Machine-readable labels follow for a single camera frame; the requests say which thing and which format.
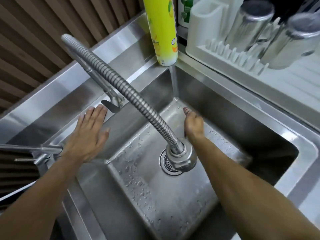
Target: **sink drain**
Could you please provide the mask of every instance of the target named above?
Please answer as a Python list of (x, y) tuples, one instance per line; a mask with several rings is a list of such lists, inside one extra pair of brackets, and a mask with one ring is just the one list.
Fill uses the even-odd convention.
[(169, 162), (167, 155), (166, 155), (166, 150), (164, 150), (161, 153), (160, 156), (160, 166), (162, 168), (162, 170), (166, 173), (169, 174), (171, 176), (178, 176), (180, 174), (182, 174), (182, 172), (176, 170), (171, 163)]

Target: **forearm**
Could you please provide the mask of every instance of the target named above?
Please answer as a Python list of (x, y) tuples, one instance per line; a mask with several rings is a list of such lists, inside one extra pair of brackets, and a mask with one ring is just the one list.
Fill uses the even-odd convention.
[(193, 145), (243, 239), (320, 239), (318, 229), (270, 184), (228, 158), (207, 138)]
[(49, 239), (61, 202), (81, 160), (62, 157), (0, 217), (4, 240)]

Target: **stainless steel cup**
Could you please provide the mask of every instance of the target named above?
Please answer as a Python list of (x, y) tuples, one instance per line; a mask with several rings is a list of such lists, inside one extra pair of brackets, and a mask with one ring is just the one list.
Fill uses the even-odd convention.
[(237, 52), (248, 51), (266, 28), (274, 13), (273, 4), (266, 0), (244, 2), (240, 6), (224, 44), (229, 44), (230, 49), (237, 48)]
[(269, 46), (261, 55), (261, 63), (271, 69), (289, 67), (300, 57), (314, 53), (320, 42), (320, 17), (311, 13), (291, 16), (279, 28)]

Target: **dish drying rack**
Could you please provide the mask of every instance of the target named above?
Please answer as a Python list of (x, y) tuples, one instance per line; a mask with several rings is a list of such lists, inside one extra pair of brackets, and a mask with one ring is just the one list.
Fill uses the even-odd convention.
[(224, 45), (229, 5), (218, 0), (200, 0), (190, 13), (186, 53), (247, 89), (280, 106), (320, 131), (320, 47), (282, 70), (268, 68), (258, 58), (276, 33), (279, 18), (262, 36), (265, 43), (247, 52)]

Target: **sink basin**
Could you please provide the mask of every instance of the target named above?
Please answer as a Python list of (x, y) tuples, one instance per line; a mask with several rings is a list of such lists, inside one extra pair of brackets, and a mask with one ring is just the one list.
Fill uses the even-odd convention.
[[(302, 136), (305, 127), (182, 52), (174, 66), (155, 63), (131, 85), (177, 137), (185, 136), (183, 108), (197, 112), (210, 141), (289, 198), (318, 157), (316, 146)], [(111, 127), (109, 140), (80, 168), (64, 200), (77, 238), (235, 238), (201, 162), (189, 172), (176, 171), (166, 160), (166, 141), (128, 101), (124, 104), (117, 114), (107, 114), (103, 127)], [(75, 122), (62, 133), (69, 134)]]

